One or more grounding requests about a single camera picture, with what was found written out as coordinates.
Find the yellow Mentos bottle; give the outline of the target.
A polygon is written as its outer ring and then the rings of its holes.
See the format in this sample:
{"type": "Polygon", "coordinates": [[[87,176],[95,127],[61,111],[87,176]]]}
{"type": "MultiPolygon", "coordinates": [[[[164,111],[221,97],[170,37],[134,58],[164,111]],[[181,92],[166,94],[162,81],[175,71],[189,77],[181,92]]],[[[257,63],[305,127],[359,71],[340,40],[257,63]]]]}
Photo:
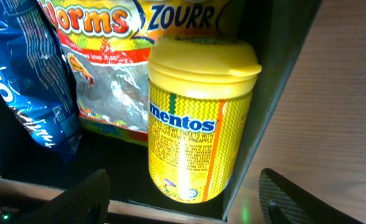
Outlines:
{"type": "Polygon", "coordinates": [[[228,185],[261,72],[242,40],[165,36],[148,58],[148,158],[156,187],[202,203],[228,185]]]}

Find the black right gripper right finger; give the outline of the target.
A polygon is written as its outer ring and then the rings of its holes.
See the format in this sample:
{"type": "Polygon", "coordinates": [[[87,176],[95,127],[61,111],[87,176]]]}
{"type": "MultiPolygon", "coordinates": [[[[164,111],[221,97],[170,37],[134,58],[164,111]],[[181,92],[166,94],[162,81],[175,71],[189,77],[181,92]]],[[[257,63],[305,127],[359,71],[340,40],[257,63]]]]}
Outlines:
{"type": "Polygon", "coordinates": [[[258,193],[265,223],[361,224],[270,168],[261,171],[258,193]]]}

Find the Haribo worms candy bag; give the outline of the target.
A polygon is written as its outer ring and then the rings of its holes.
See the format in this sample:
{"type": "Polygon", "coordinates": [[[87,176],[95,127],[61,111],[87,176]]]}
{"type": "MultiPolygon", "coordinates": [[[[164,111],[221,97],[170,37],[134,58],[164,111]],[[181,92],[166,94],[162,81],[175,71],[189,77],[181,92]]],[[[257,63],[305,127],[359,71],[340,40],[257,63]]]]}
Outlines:
{"type": "Polygon", "coordinates": [[[148,56],[163,35],[233,35],[241,1],[70,1],[39,6],[76,81],[83,127],[135,144],[148,138],[148,56]]]}

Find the dark green box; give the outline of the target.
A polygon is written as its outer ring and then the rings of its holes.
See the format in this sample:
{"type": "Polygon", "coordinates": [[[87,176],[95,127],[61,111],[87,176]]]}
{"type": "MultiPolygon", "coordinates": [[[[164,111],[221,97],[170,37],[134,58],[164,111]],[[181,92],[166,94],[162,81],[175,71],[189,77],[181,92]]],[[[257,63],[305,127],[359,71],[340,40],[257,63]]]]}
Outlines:
{"type": "Polygon", "coordinates": [[[183,204],[163,195],[148,171],[145,147],[83,131],[77,157],[69,163],[40,147],[0,96],[0,194],[23,203],[48,201],[99,169],[110,178],[109,211],[179,223],[226,222],[228,212],[276,109],[319,1],[257,1],[239,31],[255,49],[263,69],[253,92],[237,163],[227,188],[200,204],[183,204]]]}

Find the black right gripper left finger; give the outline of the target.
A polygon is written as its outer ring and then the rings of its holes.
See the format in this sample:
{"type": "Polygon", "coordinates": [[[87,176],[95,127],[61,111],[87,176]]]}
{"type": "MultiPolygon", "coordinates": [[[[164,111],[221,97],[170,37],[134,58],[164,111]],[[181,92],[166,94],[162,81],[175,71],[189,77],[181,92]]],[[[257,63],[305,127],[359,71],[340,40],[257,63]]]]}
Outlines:
{"type": "Polygon", "coordinates": [[[21,224],[104,224],[110,204],[110,180],[97,170],[79,184],[21,216],[21,224]]]}

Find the blue Oreo cookie pack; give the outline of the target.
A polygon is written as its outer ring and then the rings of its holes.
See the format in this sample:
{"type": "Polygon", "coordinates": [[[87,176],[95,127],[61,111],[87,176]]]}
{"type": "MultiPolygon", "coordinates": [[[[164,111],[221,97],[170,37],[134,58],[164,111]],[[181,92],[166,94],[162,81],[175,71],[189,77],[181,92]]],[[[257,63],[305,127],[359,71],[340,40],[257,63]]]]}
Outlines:
{"type": "Polygon", "coordinates": [[[65,161],[81,139],[60,45],[35,1],[0,0],[0,94],[43,147],[65,161]]]}

